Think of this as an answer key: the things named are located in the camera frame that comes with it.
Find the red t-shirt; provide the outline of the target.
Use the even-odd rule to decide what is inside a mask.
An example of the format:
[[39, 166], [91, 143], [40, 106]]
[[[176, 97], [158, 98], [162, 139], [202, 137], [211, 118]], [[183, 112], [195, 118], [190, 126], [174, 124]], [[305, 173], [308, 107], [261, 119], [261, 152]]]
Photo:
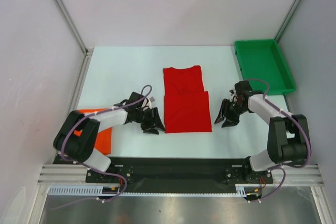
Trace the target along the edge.
[[163, 80], [166, 133], [211, 132], [209, 94], [204, 89], [201, 66], [164, 68]]

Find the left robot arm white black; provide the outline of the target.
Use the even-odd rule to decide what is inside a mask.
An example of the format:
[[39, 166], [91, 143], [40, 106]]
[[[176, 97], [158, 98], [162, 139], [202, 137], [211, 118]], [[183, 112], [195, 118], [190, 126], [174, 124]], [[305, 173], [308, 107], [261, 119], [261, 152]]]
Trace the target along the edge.
[[115, 178], [116, 169], [111, 159], [95, 147], [98, 134], [114, 126], [137, 123], [143, 133], [164, 132], [159, 111], [152, 106], [153, 99], [132, 92], [128, 99], [114, 106], [91, 113], [71, 111], [56, 135], [53, 147], [66, 159], [82, 163], [98, 171], [105, 182]]

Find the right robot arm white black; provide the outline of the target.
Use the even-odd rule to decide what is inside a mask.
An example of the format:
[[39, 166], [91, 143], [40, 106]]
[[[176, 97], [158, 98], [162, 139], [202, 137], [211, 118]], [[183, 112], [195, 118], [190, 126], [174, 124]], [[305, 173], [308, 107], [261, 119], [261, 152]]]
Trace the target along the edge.
[[261, 172], [282, 166], [305, 167], [311, 157], [307, 118], [292, 114], [272, 103], [266, 92], [254, 90], [250, 80], [239, 81], [230, 90], [230, 99], [223, 99], [215, 124], [223, 128], [237, 126], [240, 116], [254, 113], [268, 125], [267, 147], [259, 154], [247, 157], [242, 177], [254, 183]]

